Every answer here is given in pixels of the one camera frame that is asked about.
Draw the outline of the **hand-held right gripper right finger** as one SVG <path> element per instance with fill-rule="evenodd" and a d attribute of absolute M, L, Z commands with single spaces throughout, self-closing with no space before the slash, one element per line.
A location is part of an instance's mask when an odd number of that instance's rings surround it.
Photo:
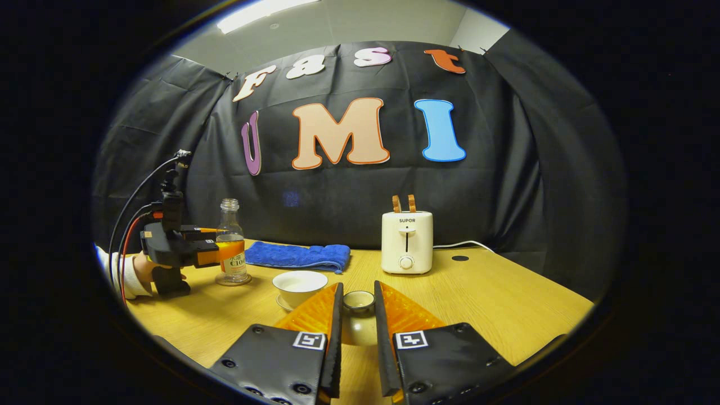
<path fill-rule="evenodd" d="M 381 394 L 391 403 L 474 403 L 514 371 L 469 323 L 448 325 L 378 280 L 375 299 Z"/>

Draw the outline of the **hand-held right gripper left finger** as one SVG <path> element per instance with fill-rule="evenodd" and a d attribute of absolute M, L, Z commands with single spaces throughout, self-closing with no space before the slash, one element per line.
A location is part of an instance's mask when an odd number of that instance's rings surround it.
<path fill-rule="evenodd" d="M 340 391 L 343 296 L 334 283 L 275 325 L 249 326 L 211 372 L 262 403 L 331 403 Z"/>

